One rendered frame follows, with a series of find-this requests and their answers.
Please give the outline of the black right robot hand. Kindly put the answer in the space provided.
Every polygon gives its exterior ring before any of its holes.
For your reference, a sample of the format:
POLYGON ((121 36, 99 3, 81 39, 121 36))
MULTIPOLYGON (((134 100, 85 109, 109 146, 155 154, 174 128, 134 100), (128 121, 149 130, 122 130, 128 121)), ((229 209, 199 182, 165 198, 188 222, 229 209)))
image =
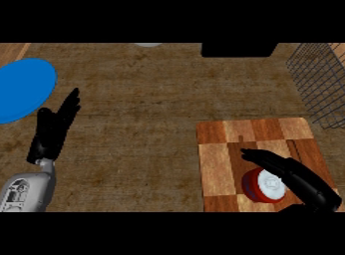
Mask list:
POLYGON ((282 157, 269 150, 242 148, 241 158, 273 174, 301 201, 282 212, 335 212, 341 198, 316 173, 291 157, 282 157))

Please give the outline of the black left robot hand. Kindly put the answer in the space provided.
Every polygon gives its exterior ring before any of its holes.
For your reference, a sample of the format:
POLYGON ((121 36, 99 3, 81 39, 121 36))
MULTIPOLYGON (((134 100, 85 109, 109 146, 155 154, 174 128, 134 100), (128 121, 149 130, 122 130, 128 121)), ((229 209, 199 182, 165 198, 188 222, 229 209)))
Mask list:
POLYGON ((35 134, 29 145, 26 161, 32 164, 43 158, 54 160, 59 156, 69 126, 80 110, 80 90, 66 96, 57 111, 49 108, 37 111, 35 134))

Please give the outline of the black appliance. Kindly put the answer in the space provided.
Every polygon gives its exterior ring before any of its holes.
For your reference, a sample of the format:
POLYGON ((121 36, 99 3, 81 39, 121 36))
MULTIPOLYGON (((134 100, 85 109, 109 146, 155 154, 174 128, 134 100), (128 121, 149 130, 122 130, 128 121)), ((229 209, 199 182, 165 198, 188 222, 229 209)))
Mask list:
POLYGON ((205 58, 261 58, 269 57, 276 43, 202 43, 201 55, 205 58))

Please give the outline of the blue plate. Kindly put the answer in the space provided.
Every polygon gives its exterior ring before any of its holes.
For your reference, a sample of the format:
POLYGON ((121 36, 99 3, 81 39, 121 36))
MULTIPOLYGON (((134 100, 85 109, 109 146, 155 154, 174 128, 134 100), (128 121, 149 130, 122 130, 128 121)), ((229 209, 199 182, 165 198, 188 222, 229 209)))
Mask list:
POLYGON ((0 67, 0 125, 40 109, 54 90, 57 72, 43 59, 25 58, 0 67))

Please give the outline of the red can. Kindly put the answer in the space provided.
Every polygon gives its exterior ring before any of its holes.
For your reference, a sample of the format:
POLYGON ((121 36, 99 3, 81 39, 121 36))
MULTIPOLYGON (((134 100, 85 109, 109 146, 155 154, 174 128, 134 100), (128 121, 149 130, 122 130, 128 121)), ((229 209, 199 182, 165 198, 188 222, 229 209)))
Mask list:
POLYGON ((276 203, 285 195, 281 178, 261 167, 250 170, 241 178, 241 189, 253 202, 276 203))

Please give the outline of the checkered wooden cutting board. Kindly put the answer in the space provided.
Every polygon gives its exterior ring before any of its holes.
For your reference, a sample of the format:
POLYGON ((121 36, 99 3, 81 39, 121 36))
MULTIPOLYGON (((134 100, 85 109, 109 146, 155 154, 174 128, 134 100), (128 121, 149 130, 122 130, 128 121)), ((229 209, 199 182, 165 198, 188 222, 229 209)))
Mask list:
POLYGON ((245 197, 241 178, 257 165, 241 158, 242 148, 266 149, 292 157, 337 192, 304 118, 201 122, 195 125, 195 137, 205 212, 276 212, 300 203, 290 190, 278 203, 253 202, 245 197))

